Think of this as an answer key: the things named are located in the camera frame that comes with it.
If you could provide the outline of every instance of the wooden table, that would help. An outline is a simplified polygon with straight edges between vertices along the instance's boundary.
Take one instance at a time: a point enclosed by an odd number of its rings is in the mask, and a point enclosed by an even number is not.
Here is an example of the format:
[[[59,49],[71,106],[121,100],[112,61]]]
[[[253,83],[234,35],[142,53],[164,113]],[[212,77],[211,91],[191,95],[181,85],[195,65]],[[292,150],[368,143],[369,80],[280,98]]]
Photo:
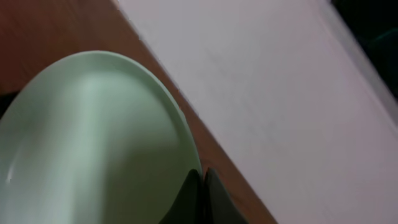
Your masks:
[[[185,113],[203,170],[218,171],[250,223],[276,223],[111,0],[2,1],[0,94],[20,90],[51,63],[86,50],[126,55],[155,74]]]

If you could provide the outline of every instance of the plate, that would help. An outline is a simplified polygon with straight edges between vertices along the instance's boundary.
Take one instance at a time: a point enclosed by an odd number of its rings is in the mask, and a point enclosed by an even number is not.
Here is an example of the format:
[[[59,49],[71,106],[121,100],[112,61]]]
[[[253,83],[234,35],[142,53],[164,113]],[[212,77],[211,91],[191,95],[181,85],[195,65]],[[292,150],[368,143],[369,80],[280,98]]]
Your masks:
[[[190,169],[195,143],[163,84],[125,56],[78,53],[0,120],[0,223],[157,223]]]

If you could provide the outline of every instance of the dark object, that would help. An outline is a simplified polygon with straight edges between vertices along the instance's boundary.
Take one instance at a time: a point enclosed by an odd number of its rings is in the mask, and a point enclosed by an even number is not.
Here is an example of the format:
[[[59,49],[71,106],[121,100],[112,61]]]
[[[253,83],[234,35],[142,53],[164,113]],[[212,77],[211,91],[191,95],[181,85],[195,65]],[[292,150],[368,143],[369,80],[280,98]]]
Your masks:
[[[203,223],[202,181],[198,171],[191,170],[185,179],[172,207],[160,224]]]
[[[18,92],[0,96],[0,119],[17,95]]]
[[[396,1],[334,0],[333,4],[398,100]]]
[[[234,206],[215,170],[209,168],[205,182],[196,170],[185,179],[172,207],[160,224],[247,224]]]
[[[209,223],[244,224],[247,223],[235,207],[216,171],[209,168],[205,177],[206,214]]]

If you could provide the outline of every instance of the black object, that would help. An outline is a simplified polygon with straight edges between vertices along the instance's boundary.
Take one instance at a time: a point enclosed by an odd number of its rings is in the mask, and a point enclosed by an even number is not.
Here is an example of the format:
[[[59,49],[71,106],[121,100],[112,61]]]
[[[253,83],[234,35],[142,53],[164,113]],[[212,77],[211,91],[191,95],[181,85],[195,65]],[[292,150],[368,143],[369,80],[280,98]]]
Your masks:
[[[398,13],[391,0],[333,0],[347,26],[398,100]]]
[[[18,93],[19,92],[15,92],[0,96],[0,118],[6,112],[8,106],[12,103],[12,101],[18,95]]]
[[[160,224],[209,223],[247,224],[234,206],[214,169],[209,168],[203,182],[196,170],[191,170],[172,207]]]

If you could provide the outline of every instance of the table surface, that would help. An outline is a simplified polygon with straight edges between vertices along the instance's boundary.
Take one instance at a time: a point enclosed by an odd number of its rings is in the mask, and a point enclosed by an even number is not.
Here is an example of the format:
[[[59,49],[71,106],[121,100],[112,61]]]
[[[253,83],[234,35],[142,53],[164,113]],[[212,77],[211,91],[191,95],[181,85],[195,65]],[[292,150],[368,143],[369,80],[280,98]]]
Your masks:
[[[214,167],[250,223],[275,220],[224,150],[110,0],[5,0],[0,7],[0,94],[20,90],[51,63],[86,50],[138,61],[171,92],[185,113],[202,168]]]

